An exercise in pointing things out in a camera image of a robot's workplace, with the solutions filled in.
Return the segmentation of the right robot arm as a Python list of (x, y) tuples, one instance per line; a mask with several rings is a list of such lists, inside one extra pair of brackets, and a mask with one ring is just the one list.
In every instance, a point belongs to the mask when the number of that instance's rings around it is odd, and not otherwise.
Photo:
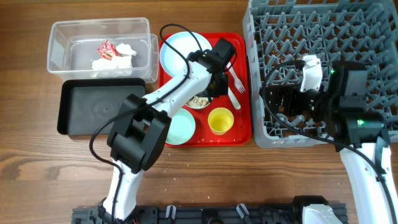
[[(302, 69), (302, 87), (269, 87), (274, 72), (294, 65)], [(274, 67), (262, 85), (264, 106), (269, 114), (289, 131), (306, 133), (277, 117), (284, 114), (308, 114), (314, 122), (326, 124), (328, 137), (321, 140), (333, 144), (351, 182), (360, 223), (397, 223), (397, 192), (391, 171), (390, 137), (380, 113), (366, 107), (368, 71), (359, 62), (334, 61), (328, 86), (322, 87), (320, 62), (291, 60)]]

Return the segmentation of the mint green bowl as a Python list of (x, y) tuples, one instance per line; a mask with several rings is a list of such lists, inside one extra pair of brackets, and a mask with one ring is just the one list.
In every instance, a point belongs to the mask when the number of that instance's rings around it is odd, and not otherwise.
[(196, 130), (196, 122), (192, 114), (186, 109), (179, 109), (172, 117), (166, 143), (176, 146), (191, 139)]

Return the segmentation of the white plastic spoon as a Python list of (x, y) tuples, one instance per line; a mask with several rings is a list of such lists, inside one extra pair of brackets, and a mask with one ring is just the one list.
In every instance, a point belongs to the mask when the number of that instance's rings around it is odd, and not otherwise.
[(228, 97), (229, 97), (234, 109), (240, 110), (241, 105), (230, 88), (228, 88)]

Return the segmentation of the white plastic fork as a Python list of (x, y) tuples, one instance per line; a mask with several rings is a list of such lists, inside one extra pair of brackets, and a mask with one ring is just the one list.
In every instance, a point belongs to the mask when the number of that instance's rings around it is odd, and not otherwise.
[(246, 91), (243, 83), (241, 82), (241, 80), (237, 77), (236, 72), (234, 71), (234, 68), (231, 64), (231, 62), (229, 62), (227, 64), (228, 67), (228, 71), (230, 72), (230, 74), (232, 75), (233, 79), (234, 79), (234, 85), (236, 87), (236, 89), (240, 92), (240, 93), (244, 93)]

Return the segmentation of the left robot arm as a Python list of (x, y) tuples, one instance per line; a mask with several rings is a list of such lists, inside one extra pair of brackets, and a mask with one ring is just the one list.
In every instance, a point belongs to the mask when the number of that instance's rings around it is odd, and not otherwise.
[(101, 129), (113, 126), (107, 144), (114, 174), (109, 194), (99, 207), (106, 223), (124, 223), (134, 211), (142, 176), (162, 153), (177, 111), (195, 95), (227, 95), (226, 67), (234, 55), (235, 47), (224, 38), (211, 49), (189, 53), (183, 59), (182, 74), (142, 98), (129, 95), (118, 115), (101, 125)]

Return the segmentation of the red snack wrapper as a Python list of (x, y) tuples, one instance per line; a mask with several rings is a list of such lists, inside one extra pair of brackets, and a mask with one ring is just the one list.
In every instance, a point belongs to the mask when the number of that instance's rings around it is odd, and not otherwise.
[(119, 56), (119, 52), (109, 40), (105, 40), (101, 44), (101, 46), (98, 48), (98, 53), (102, 58), (107, 60), (111, 60), (114, 56)]

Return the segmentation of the yellow plastic cup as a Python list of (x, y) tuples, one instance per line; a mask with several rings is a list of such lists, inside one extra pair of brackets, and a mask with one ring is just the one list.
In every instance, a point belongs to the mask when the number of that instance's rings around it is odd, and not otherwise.
[(234, 124), (234, 116), (227, 108), (215, 108), (208, 116), (208, 124), (215, 135), (224, 135)]

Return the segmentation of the white napkin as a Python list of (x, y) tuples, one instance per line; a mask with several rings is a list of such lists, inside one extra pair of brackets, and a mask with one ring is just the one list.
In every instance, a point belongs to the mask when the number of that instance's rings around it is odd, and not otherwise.
[(119, 56), (114, 56), (111, 60), (102, 57), (94, 60), (91, 64), (92, 69), (100, 71), (132, 68), (132, 58), (137, 55), (137, 52), (129, 44), (124, 43), (115, 46), (115, 48), (119, 52)]

